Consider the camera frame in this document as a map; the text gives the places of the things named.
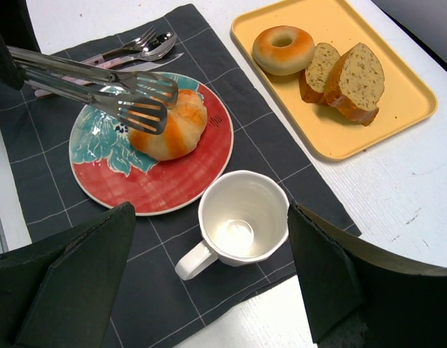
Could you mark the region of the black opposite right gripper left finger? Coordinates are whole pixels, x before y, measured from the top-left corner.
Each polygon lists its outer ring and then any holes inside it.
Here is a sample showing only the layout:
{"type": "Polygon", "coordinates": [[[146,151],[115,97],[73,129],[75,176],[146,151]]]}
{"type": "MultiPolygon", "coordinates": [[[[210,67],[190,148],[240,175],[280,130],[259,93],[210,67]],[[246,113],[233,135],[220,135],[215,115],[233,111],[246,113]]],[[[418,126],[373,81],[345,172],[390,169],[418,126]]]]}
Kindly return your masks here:
{"type": "Polygon", "coordinates": [[[40,52],[26,0],[0,0],[0,82],[20,90],[23,76],[8,46],[40,52]]]}

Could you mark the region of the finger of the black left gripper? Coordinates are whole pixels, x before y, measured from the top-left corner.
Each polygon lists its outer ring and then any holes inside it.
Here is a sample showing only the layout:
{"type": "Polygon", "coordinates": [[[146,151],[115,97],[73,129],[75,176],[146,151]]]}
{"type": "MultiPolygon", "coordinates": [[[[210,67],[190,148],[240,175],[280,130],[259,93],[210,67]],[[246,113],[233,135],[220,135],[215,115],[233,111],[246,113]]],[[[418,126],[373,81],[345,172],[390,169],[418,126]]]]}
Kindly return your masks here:
{"type": "Polygon", "coordinates": [[[0,254],[0,347],[100,347],[134,229],[124,202],[0,254]]]}

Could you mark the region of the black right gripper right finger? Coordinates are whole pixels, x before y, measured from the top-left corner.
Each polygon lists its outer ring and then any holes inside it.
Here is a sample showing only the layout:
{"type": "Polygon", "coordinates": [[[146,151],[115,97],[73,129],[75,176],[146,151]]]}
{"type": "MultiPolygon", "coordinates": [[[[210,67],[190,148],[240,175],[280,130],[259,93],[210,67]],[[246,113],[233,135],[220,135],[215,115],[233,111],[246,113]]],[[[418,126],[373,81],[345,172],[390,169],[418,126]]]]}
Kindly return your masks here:
{"type": "Polygon", "coordinates": [[[319,347],[447,347],[447,268],[402,257],[292,202],[288,231],[319,347]]]}

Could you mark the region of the round striped bread roll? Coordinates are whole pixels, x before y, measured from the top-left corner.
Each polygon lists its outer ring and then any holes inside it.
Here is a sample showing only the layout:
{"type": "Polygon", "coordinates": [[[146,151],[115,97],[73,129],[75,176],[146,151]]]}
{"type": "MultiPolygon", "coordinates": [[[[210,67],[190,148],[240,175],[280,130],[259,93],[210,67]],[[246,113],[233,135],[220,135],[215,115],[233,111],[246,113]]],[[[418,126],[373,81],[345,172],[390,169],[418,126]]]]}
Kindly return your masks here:
{"type": "Polygon", "coordinates": [[[158,161],[173,160],[197,147],[206,124],[207,110],[201,97],[190,89],[180,89],[163,133],[152,135],[129,128],[128,138],[133,148],[158,161]]]}

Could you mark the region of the metal serving tongs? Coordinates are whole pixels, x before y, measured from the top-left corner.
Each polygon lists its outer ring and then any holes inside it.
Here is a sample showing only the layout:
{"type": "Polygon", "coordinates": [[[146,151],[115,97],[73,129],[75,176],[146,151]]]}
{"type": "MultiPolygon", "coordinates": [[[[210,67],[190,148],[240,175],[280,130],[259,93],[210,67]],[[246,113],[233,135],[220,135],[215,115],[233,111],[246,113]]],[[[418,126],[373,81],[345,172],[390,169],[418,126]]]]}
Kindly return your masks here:
{"type": "Polygon", "coordinates": [[[178,97],[177,83],[152,72],[121,72],[9,46],[30,86],[115,117],[138,131],[159,135],[178,97]]]}

